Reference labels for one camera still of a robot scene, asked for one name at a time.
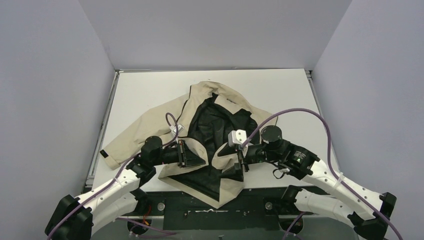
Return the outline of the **beige jacket with black lining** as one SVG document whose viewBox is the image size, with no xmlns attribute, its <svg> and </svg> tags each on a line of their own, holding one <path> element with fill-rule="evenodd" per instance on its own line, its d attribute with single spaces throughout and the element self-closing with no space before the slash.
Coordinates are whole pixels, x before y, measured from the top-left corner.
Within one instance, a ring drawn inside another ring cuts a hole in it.
<svg viewBox="0 0 424 240">
<path fill-rule="evenodd" d="M 205 147 L 208 165 L 183 169 L 164 166 L 159 180 L 216 209 L 235 199 L 245 186 L 244 182 L 219 178 L 217 150 L 228 142 L 228 134 L 233 130 L 252 134 L 261 123 L 276 123 L 270 112 L 251 105 L 234 89 L 202 81 L 191 85 L 189 93 L 143 113 L 100 151 L 105 163 L 117 169 L 139 152 L 151 136 L 169 142 L 173 135 L 166 113 L 173 114 L 184 126 L 180 139 L 195 139 Z"/>
</svg>

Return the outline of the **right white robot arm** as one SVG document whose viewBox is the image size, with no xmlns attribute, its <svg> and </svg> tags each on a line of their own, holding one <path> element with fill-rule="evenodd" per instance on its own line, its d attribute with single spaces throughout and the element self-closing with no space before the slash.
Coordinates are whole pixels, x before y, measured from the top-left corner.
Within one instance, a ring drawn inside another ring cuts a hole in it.
<svg viewBox="0 0 424 240">
<path fill-rule="evenodd" d="M 243 147 L 245 130 L 232 130 L 228 142 L 216 154 L 235 156 L 236 163 L 222 172 L 222 178 L 242 180 L 248 165 L 270 163 L 285 175 L 312 184 L 325 191 L 318 195 L 305 188 L 289 185 L 277 202 L 289 213 L 309 212 L 342 222 L 366 240 L 383 240 L 397 198 L 389 193 L 369 190 L 341 172 L 332 174 L 329 165 L 308 149 L 282 137 L 278 126 L 268 125 L 260 132 L 260 143 Z"/>
</svg>

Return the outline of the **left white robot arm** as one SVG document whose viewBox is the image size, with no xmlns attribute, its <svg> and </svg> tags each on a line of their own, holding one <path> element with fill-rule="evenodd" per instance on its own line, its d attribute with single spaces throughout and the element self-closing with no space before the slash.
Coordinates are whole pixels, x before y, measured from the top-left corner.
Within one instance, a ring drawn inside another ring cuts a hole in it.
<svg viewBox="0 0 424 240">
<path fill-rule="evenodd" d="M 45 234 L 49 240 L 89 240 L 99 229 L 125 214 L 144 215 L 152 209 L 152 201 L 141 187 L 155 176 L 156 166 L 181 170 L 207 163 L 207 151 L 194 139 L 182 138 L 164 146 L 158 136 L 148 137 L 140 152 L 121 166 L 110 181 L 76 197 L 64 196 Z"/>
</svg>

